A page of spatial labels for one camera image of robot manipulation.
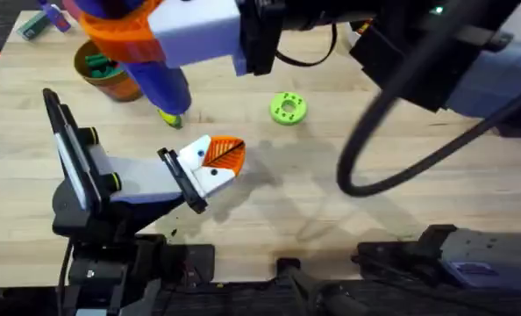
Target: green ring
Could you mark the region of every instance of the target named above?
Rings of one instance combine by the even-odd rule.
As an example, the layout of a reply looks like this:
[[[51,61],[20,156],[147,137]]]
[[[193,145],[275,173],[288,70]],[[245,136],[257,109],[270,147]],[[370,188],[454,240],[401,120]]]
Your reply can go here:
[[[293,111],[285,111],[284,105],[294,106]],[[270,103],[270,116],[278,124],[292,126],[301,122],[307,115],[307,103],[300,95],[293,92],[282,92]]]

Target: wooden table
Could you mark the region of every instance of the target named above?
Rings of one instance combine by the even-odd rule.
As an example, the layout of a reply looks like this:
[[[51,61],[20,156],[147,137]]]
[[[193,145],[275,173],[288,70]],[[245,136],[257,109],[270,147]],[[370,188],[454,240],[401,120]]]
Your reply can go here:
[[[17,25],[34,14],[22,12]],[[314,61],[330,30],[288,33],[284,52]],[[438,167],[376,197],[354,199],[335,183],[339,151],[377,88],[344,47],[312,69],[275,62],[271,75],[237,78],[230,59],[186,67],[194,103],[185,127],[167,127],[145,99],[119,104],[78,76],[75,50],[86,36],[48,29],[34,42],[12,33],[0,57],[0,286],[56,284],[65,239],[52,233],[51,198],[62,180],[41,90],[95,126],[109,154],[155,157],[208,133],[247,144],[237,182],[196,215],[187,206],[146,229],[172,242],[213,243],[216,280],[271,277],[273,262],[298,256],[316,276],[355,277],[349,255],[360,241],[413,240],[430,224],[521,233],[521,140],[486,135]],[[279,126],[268,104],[279,91],[309,103],[298,126]],[[376,180],[430,153],[474,121],[400,103],[372,140],[358,182]]]

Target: green object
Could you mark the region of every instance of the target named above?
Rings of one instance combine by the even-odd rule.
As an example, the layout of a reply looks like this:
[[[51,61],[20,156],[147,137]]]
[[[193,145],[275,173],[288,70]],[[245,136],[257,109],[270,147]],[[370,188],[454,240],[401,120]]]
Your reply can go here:
[[[115,61],[103,54],[85,56],[85,64],[90,69],[93,78],[106,78],[124,71]]]
[[[182,119],[180,116],[171,115],[171,114],[165,113],[162,110],[157,110],[157,112],[159,113],[161,118],[165,121],[165,123],[167,123],[169,126],[176,128],[176,129],[182,128]]]
[[[101,72],[101,70],[91,70],[91,77],[93,78],[104,78],[104,75],[103,73]]]
[[[270,115],[278,124],[292,126],[307,115],[307,103],[296,93],[282,92],[272,99]]]
[[[430,10],[430,13],[440,15],[440,14],[442,14],[443,11],[444,11],[443,6],[437,6],[434,9]]]
[[[17,29],[17,34],[21,35],[21,37],[25,40],[32,40],[39,36],[42,31],[50,25],[50,19],[46,16],[44,11],[41,11],[28,21],[25,24],[21,25]]]
[[[103,58],[85,60],[85,63],[87,63],[87,66],[89,66],[89,68],[97,68],[97,67],[108,65],[109,63],[111,63],[111,61],[108,58],[103,57]]]
[[[99,54],[94,54],[94,55],[90,55],[90,56],[85,56],[85,61],[99,60],[102,58],[106,58],[106,57],[103,55],[103,53],[99,53]]]

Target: orange 3d-printed part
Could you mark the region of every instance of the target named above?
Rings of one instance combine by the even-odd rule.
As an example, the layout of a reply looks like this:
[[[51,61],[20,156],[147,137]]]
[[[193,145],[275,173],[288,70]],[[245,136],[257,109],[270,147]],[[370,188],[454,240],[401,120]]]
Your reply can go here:
[[[147,16],[163,0],[146,0],[121,19],[102,19],[82,13],[79,22],[101,53],[114,61],[163,61],[165,55],[153,37]]]
[[[232,169],[239,174],[245,161],[245,142],[232,136],[212,136],[204,167]]]

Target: black wire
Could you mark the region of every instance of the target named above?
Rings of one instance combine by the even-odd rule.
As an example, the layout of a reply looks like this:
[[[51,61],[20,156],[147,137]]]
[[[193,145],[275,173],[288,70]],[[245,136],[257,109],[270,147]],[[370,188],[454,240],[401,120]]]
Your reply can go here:
[[[68,271],[69,256],[74,243],[71,239],[68,239],[68,245],[66,246],[66,253],[64,254],[64,260],[61,262],[60,277],[58,278],[58,287],[56,288],[56,306],[58,308],[58,316],[63,314],[63,299],[64,289],[66,286],[66,272]]]
[[[425,157],[420,162],[407,169],[381,180],[377,183],[367,185],[354,185],[352,173],[354,166],[368,140],[381,124],[383,119],[394,105],[396,97],[404,90],[409,90],[421,78],[428,66],[434,63],[446,48],[451,35],[458,31],[466,21],[477,14],[486,3],[485,0],[459,1],[453,11],[449,11],[439,24],[438,30],[426,36],[423,43],[419,45],[414,54],[393,75],[383,91],[371,103],[360,122],[354,128],[345,147],[340,155],[337,167],[337,183],[340,189],[347,195],[353,197],[367,197],[385,190],[389,190],[421,172],[429,169],[436,163],[442,161],[448,155],[453,154],[470,141],[488,131],[498,122],[508,118],[512,113],[521,109],[521,96],[514,99],[508,106],[497,111],[491,117],[484,119],[477,126],[471,128],[461,136],[452,140],[438,151]]]
[[[275,56],[279,60],[281,60],[289,65],[292,65],[292,66],[297,66],[297,67],[317,66],[318,64],[322,63],[323,61],[326,61],[327,58],[329,58],[329,56],[332,54],[332,51],[334,50],[334,48],[337,46],[337,38],[339,36],[339,33],[337,32],[337,25],[335,25],[335,24],[331,25],[331,30],[332,30],[331,48],[329,48],[329,52],[327,53],[327,55],[325,57],[323,57],[323,59],[320,61],[315,61],[315,62],[297,61],[291,57],[286,56],[285,54],[280,53],[280,51],[278,51],[278,50],[276,50]]]
[[[394,287],[394,288],[396,288],[398,290],[401,290],[401,291],[409,292],[409,293],[414,294],[414,295],[419,296],[419,297],[431,298],[431,299],[434,299],[434,300],[437,300],[437,301],[441,301],[441,302],[445,302],[445,303],[449,303],[449,304],[454,304],[454,305],[461,305],[461,306],[465,306],[465,307],[467,307],[469,309],[472,309],[472,310],[488,312],[488,313],[491,313],[491,314],[494,314],[494,315],[497,315],[497,316],[508,316],[509,315],[508,313],[505,313],[505,312],[499,312],[499,311],[490,309],[490,308],[485,307],[485,306],[468,303],[466,301],[463,301],[463,300],[460,300],[460,299],[457,299],[457,298],[449,298],[449,297],[447,297],[445,295],[433,294],[430,291],[420,291],[420,290],[416,290],[416,289],[411,289],[411,288],[403,286],[401,284],[395,284],[393,282],[387,282],[387,281],[383,281],[383,280],[372,280],[372,281],[375,282],[375,283],[378,283],[378,284],[386,285],[386,286],[389,286],[389,287]]]

